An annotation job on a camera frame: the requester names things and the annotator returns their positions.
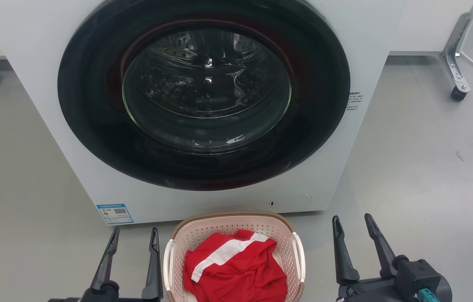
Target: laundry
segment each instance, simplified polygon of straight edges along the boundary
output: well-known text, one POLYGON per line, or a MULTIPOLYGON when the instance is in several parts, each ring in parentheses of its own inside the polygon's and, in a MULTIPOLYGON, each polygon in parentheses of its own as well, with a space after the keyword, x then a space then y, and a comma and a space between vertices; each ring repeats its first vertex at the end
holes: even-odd
POLYGON ((244 229, 211 235, 186 254, 185 290, 198 302, 284 302, 287 277, 272 256, 276 244, 244 229))

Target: washing machine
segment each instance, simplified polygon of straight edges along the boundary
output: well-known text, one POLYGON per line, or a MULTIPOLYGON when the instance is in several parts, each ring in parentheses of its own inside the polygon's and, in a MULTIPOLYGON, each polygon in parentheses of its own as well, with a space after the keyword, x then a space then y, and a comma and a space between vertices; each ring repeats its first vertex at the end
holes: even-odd
POLYGON ((404 4, 0 0, 0 46, 106 223, 317 211, 404 4))

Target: glossy floor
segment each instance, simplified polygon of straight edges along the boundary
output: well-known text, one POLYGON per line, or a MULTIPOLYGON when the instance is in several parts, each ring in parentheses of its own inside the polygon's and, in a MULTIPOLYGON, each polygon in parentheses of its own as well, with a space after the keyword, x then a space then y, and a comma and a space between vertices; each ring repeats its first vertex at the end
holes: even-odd
MULTIPOLYGON (((464 49, 473 58, 473 29, 464 49)), ((473 90, 473 67, 460 59, 473 90)), ((81 296, 110 236, 18 78, 1 71, 0 301, 81 296)), ((363 214, 373 214, 394 252, 424 258, 473 301, 473 91, 453 85, 435 57, 390 57, 332 206, 292 214, 306 250, 302 301, 334 301, 331 218, 339 215, 361 277, 378 275, 363 214)), ((162 245, 177 222, 123 227, 112 279, 140 297, 151 227, 162 245)))

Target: white handle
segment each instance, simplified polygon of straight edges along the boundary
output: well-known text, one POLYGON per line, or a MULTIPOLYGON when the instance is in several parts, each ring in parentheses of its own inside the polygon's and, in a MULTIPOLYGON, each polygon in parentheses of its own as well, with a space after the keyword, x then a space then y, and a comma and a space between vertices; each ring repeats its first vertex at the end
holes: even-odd
POLYGON ((168 244, 166 245, 166 250, 164 251, 164 262, 163 262, 163 268, 162 270, 164 271, 164 287, 166 288, 166 291, 171 290, 171 287, 173 286, 173 239, 169 239, 168 244))
POLYGON ((300 282, 305 281, 305 255, 304 246, 300 240, 300 236, 296 232, 292 233, 292 246, 294 247, 294 256, 296 257, 296 271, 300 282))

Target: black round door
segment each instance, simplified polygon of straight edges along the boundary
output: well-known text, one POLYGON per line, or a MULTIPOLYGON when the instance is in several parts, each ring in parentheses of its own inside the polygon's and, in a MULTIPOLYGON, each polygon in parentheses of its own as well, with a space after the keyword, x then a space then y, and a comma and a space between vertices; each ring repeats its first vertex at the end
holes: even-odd
POLYGON ((338 39, 298 0, 110 0, 60 65, 68 125, 148 183, 223 190, 314 153, 346 109, 338 39))

